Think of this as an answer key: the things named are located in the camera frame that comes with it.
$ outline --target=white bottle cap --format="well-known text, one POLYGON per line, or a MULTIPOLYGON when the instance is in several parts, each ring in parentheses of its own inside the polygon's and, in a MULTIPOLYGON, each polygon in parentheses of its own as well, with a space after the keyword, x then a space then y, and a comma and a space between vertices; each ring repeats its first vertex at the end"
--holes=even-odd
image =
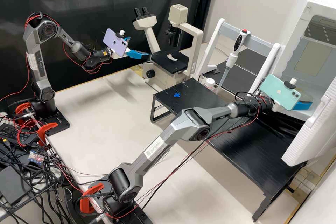
POLYGON ((212 88, 214 86, 214 84, 215 84, 215 80, 212 79, 212 78, 208 78, 205 82, 205 86, 207 88, 212 88))
POLYGON ((290 80, 290 84, 293 84, 293 85, 295 85, 296 84, 296 82, 297 82, 297 80, 296 79, 294 79, 294 78, 292 78, 291 80, 290 80))

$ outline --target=gray robotic arm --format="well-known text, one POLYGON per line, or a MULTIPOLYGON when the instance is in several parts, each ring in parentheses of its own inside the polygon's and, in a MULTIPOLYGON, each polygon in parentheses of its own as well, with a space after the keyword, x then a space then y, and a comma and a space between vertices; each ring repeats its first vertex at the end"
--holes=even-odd
MULTIPOLYGON (((243 101, 228 103, 219 108, 183 109, 170 125, 132 163, 122 163, 108 176, 112 185, 113 199, 118 203, 131 202, 142 188, 143 177, 153 165, 178 141, 201 141, 209 138, 227 118, 256 115, 272 109, 270 99, 244 97, 243 101)), ((110 200, 105 200, 108 209, 110 200)))
POLYGON ((27 58, 33 76, 32 89, 38 99, 38 102, 32 104, 36 107, 37 114, 39 110, 42 111, 40 113, 42 116, 56 110, 55 92, 49 83, 41 52, 40 45, 42 43, 51 38, 60 38, 69 47, 72 54, 85 63, 83 67, 89 68, 94 68, 99 62, 109 60, 112 52, 109 48, 89 52, 79 41, 73 40, 55 20, 42 13, 28 18, 28 20, 30 21, 26 23, 23 40, 26 43, 27 58))

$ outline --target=label sticker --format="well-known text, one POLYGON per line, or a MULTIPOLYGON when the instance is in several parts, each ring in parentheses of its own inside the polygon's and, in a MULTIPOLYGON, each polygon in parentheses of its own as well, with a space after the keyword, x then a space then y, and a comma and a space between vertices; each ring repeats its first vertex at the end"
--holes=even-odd
POLYGON ((36 63, 36 59, 35 59, 35 55, 34 54, 29 54, 26 52, 27 58, 28 58, 28 62, 29 62, 29 66, 33 71, 38 70, 37 68, 37 63, 36 63))
POLYGON ((155 139, 154 142, 152 142, 150 146, 144 151, 144 154, 146 155, 147 159, 153 161, 166 146, 167 144, 160 136, 158 136, 157 139, 155 139))

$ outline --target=microscope knob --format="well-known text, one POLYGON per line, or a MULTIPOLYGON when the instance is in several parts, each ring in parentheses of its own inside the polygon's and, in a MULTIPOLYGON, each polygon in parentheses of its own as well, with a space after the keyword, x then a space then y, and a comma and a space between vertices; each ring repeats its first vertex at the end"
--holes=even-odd
POLYGON ((153 78, 155 76, 155 71, 153 69, 146 72, 148 78, 153 78))

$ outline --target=red clamp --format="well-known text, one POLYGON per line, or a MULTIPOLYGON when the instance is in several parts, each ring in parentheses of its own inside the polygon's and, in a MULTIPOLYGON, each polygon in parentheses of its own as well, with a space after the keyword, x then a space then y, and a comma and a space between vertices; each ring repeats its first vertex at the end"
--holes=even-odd
POLYGON ((27 109, 27 108, 29 108, 31 106, 31 104, 28 102, 28 103, 22 103, 22 104, 20 104, 19 106, 17 106, 16 107, 16 109, 15 109, 15 114, 20 114, 20 113, 22 113, 22 111, 24 110, 24 109, 27 109))
MULTIPOLYGON (((103 183, 99 183, 99 184, 91 187, 85 193, 83 193, 82 196, 85 196, 87 194, 95 194, 96 192, 100 191, 103 188, 104 188, 103 183)), ((95 211, 93 206, 90 206, 89 203, 90 203, 89 198, 82 198, 82 199, 79 200, 79 209, 82 213, 92 214, 95 211)))
POLYGON ((39 145, 44 146, 46 144, 46 131, 50 130, 51 128, 55 128, 58 126, 57 122, 48 123, 43 125, 41 128, 38 129, 37 134, 40 137, 39 145))
MULTIPOLYGON (((27 109, 27 108, 29 108, 29 107, 31 107, 30 102, 22 103, 22 104, 20 104, 19 106, 16 107, 16 109, 15 109, 15 114, 21 114, 21 113, 23 112, 24 109, 27 109)), ((19 125, 23 125, 25 122, 24 122, 23 119, 19 119, 19 120, 18 120, 18 123, 19 123, 19 125)))

